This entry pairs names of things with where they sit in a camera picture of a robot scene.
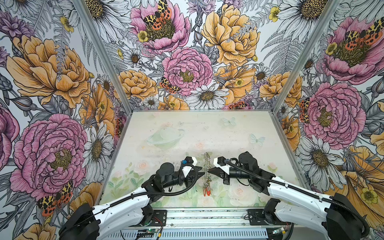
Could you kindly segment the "metal key organizer plate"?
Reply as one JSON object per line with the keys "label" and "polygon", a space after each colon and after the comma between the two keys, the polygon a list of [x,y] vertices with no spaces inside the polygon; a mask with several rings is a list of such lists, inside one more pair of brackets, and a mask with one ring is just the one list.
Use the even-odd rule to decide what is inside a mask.
{"label": "metal key organizer plate", "polygon": [[204,153],[204,187],[210,187],[210,183],[212,181],[210,173],[208,173],[208,170],[211,169],[211,157],[208,152]]}

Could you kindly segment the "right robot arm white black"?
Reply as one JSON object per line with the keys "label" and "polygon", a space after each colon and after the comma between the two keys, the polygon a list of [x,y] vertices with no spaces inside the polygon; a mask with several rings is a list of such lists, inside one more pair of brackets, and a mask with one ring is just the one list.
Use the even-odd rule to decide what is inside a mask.
{"label": "right robot arm white black", "polygon": [[370,233],[368,222],[347,197],[316,193],[293,185],[261,169],[249,152],[237,159],[215,158],[214,167],[208,172],[221,178],[225,185],[229,185],[231,179],[246,179],[253,190],[269,196],[260,213],[248,211],[252,225],[256,222],[299,225],[322,233],[329,240],[360,240]]}

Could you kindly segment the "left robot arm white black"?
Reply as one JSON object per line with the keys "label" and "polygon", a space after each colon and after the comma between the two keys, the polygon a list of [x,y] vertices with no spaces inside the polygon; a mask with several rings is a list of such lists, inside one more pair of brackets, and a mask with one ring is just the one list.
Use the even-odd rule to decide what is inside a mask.
{"label": "left robot arm white black", "polygon": [[162,197],[173,197],[189,191],[204,176],[194,158],[186,158],[178,171],[164,163],[147,181],[133,192],[113,202],[77,208],[59,231],[61,240],[103,240],[125,227],[145,226],[154,216],[152,203]]}

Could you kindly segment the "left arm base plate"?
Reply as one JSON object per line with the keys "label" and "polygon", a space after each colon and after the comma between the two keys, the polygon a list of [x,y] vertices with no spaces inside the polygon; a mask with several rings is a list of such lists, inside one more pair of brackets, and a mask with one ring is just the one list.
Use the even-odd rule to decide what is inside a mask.
{"label": "left arm base plate", "polygon": [[167,210],[149,210],[148,212],[143,212],[144,217],[140,224],[142,226],[150,227],[165,227],[167,223]]}

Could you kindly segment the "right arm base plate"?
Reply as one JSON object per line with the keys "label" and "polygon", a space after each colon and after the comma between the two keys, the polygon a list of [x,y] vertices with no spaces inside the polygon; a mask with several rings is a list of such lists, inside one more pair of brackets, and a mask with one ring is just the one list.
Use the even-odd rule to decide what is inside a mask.
{"label": "right arm base plate", "polygon": [[265,212],[264,209],[247,209],[244,220],[251,226],[286,226],[286,222],[280,221],[275,214]]}

